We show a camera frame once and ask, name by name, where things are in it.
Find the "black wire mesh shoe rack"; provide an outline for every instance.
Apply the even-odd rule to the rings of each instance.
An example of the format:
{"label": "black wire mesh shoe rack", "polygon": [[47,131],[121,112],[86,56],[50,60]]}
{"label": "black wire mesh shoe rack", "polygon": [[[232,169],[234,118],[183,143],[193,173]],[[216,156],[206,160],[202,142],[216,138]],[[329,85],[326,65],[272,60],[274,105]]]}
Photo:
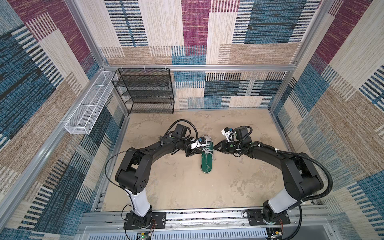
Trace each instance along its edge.
{"label": "black wire mesh shoe rack", "polygon": [[119,68],[112,80],[128,113],[173,113],[170,71],[167,68]]}

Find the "white mesh basket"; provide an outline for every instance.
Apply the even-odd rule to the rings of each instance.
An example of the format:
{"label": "white mesh basket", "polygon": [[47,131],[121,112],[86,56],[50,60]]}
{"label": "white mesh basket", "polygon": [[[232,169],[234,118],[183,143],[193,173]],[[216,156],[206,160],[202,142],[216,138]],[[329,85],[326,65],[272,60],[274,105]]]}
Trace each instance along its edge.
{"label": "white mesh basket", "polygon": [[115,72],[102,72],[65,124],[70,134],[89,134],[113,89]]}

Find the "patterned wall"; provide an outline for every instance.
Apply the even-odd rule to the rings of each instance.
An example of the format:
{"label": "patterned wall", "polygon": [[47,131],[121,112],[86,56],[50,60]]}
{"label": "patterned wall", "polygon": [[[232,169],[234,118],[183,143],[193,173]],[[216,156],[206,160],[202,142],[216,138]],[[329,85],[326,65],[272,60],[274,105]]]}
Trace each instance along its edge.
{"label": "patterned wall", "polygon": [[64,0],[0,0],[0,201],[97,69]]}
{"label": "patterned wall", "polygon": [[[63,0],[0,0],[0,201],[97,70]],[[73,234],[73,217],[89,208],[119,132],[122,111],[109,102],[102,114],[109,125],[65,136],[1,239]]]}
{"label": "patterned wall", "polygon": [[175,109],[266,108],[286,72],[171,72]]}
{"label": "patterned wall", "polygon": [[384,1],[336,0],[274,110],[297,152],[334,179],[344,239],[384,239]]}
{"label": "patterned wall", "polygon": [[118,97],[111,93],[89,135],[65,134],[0,239],[73,239],[83,213],[91,210],[124,120]]}
{"label": "patterned wall", "polygon": [[110,65],[289,64],[320,0],[79,0]]}

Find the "metal base plate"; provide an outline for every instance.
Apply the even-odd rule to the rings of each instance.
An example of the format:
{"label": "metal base plate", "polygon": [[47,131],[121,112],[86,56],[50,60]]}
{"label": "metal base plate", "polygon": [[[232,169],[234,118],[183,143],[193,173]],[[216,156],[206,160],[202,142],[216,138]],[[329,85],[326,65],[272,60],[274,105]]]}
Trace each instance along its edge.
{"label": "metal base plate", "polygon": [[[246,211],[249,225],[251,226],[268,225],[263,221],[261,210],[262,209],[249,209]],[[282,220],[283,224],[291,224],[291,220],[289,220],[289,217],[286,211],[283,212],[280,219]]]}
{"label": "metal base plate", "polygon": [[[133,221],[133,224],[129,224],[129,217],[131,213],[127,213],[125,216],[124,221],[124,229],[125,230],[135,230],[135,229],[141,229],[138,227],[138,222],[136,220]],[[156,223],[155,229],[162,229],[166,227],[166,218],[167,213],[166,212],[152,212],[152,219],[155,221],[151,221],[148,227],[144,229],[151,229],[153,227],[153,224]]]}

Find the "beige floor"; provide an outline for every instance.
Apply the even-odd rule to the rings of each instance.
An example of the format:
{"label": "beige floor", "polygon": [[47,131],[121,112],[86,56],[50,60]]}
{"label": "beige floor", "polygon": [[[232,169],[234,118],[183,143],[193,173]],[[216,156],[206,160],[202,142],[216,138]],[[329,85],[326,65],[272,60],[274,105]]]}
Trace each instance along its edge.
{"label": "beige floor", "polygon": [[[286,150],[266,109],[132,114],[121,150],[155,143],[177,119],[192,122],[199,135],[210,135],[214,144],[224,139],[221,130],[225,127],[249,125],[253,128],[252,140]],[[115,164],[112,179],[122,158],[123,154]],[[146,187],[153,209],[261,206],[283,188],[281,171],[265,162],[247,156],[235,158],[217,151],[214,158],[209,174],[201,171],[199,154],[185,157],[184,151],[179,151],[156,161]],[[129,202],[123,190],[110,184],[103,211],[120,211]]]}

